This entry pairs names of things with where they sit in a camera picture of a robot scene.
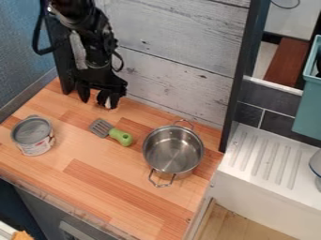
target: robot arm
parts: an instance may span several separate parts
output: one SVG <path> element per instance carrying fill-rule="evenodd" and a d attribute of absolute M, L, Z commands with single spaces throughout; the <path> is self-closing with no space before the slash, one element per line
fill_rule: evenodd
<path fill-rule="evenodd" d="M 87 69 L 77 69 L 73 72 L 76 80 L 76 89 L 83 102 L 90 98 L 90 89 L 99 89 L 97 96 L 99 105 L 115 108 L 118 100 L 126 95 L 127 82 L 114 74 L 120 71 L 123 59 L 115 51 L 117 40 L 114 37 L 108 18 L 95 7 L 94 0 L 51 0 L 46 5 L 45 0 L 40 0 L 40 14 L 34 32 L 33 48 L 38 54 L 45 54 L 59 48 L 65 40 L 54 43 L 51 48 L 38 49 L 38 28 L 48 9 L 56 16 L 58 21 L 70 32 L 75 31 L 85 49 L 85 64 Z M 121 61 L 118 69 L 113 68 L 113 56 Z"/>

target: stainless steel pot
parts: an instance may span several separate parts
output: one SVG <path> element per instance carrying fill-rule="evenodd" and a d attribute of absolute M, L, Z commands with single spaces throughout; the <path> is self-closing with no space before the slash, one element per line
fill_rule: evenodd
<path fill-rule="evenodd" d="M 176 126 L 178 122 L 188 122 L 191 129 Z M 175 121 L 171 126 L 159 127 L 153 130 L 143 144 L 145 160 L 151 167 L 149 181 L 156 188 L 169 187 L 175 179 L 181 179 L 191 174 L 198 166 L 203 154 L 202 140 L 193 132 L 193 124 L 187 120 Z M 170 183 L 157 184 L 152 180 L 154 173 L 171 175 Z"/>

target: white wood panel wall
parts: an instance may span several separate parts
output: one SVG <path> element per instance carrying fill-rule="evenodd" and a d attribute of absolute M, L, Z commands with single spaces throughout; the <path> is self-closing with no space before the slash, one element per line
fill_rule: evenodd
<path fill-rule="evenodd" d="M 133 98 L 221 128 L 250 0 L 97 0 Z"/>

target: wooden countertop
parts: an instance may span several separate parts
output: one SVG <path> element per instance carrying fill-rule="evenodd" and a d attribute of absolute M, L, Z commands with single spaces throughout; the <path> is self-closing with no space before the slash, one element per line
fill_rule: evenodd
<path fill-rule="evenodd" d="M 10 139 L 12 127 L 30 114 L 50 119 L 56 136 L 53 149 L 38 157 L 23 156 Z M 97 118 L 131 133 L 134 144 L 125 148 L 89 132 Z M 38 189 L 45 201 L 54 198 L 67 204 L 71 214 L 89 213 L 99 227 L 126 239 L 181 239 L 222 154 L 217 151 L 221 133 L 195 123 L 206 147 L 202 163 L 192 176 L 171 187 L 153 187 L 142 143 L 153 128 L 176 119 L 128 98 L 108 112 L 95 104 L 95 93 L 87 104 L 76 93 L 64 96 L 56 79 L 1 124 L 0 173 L 34 193 Z"/>

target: pot handle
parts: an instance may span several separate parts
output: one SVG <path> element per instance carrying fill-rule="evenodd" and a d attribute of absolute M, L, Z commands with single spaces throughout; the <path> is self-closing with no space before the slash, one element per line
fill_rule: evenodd
<path fill-rule="evenodd" d="M 155 171 L 155 169 L 152 169 L 152 170 L 150 171 L 150 174 L 149 174 L 149 176 L 148 176 L 148 180 L 149 180 L 149 182 L 151 182 L 151 183 L 154 185 L 154 187 L 156 187 L 156 188 L 170 187 L 170 186 L 173 184 L 173 182 L 174 182 L 174 180 L 175 180 L 175 178 L 176 178 L 176 174 L 174 173 L 173 176 L 172 176 L 171 182 L 169 182 L 168 184 L 157 184 L 157 183 L 155 183 L 155 182 L 153 181 L 153 179 L 151 179 L 154 171 Z"/>
<path fill-rule="evenodd" d="M 176 125 L 176 123 L 180 123 L 180 122 L 187 122 L 187 123 L 191 126 L 191 130 L 194 130 L 194 125 L 193 125 L 190 121 L 188 121 L 188 120 L 186 120 L 186 119 L 177 120 L 177 121 L 175 121 L 175 122 L 173 123 L 173 125 Z"/>

